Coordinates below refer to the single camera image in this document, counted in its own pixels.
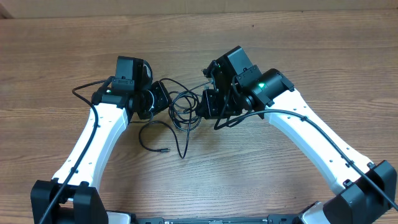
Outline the black USB cable gray plug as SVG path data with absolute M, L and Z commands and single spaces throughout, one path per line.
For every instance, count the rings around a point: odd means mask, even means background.
M 151 121 L 143 125 L 138 132 L 138 141 L 147 151 L 168 153 L 175 149 L 181 159 L 185 157 L 185 151 L 180 147 L 177 133 L 164 121 Z

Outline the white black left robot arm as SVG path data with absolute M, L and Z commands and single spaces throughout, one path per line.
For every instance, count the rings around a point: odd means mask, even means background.
M 119 56 L 116 73 L 99 85 L 86 101 L 90 114 L 67 160 L 50 181 L 38 180 L 31 190 L 35 223 L 137 222 L 131 213 L 105 209 L 98 192 L 102 175 L 133 115 L 148 123 L 169 107 L 170 97 L 140 58 Z

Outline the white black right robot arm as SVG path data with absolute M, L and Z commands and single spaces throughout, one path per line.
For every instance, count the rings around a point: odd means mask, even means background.
M 319 170 L 333 198 L 296 215 L 268 223 L 372 223 L 395 201 L 397 171 L 387 161 L 373 163 L 321 120 L 294 84 L 277 69 L 260 71 L 241 47 L 211 61 L 203 74 L 213 88 L 203 92 L 196 113 L 231 128 L 259 116 L 282 131 Z

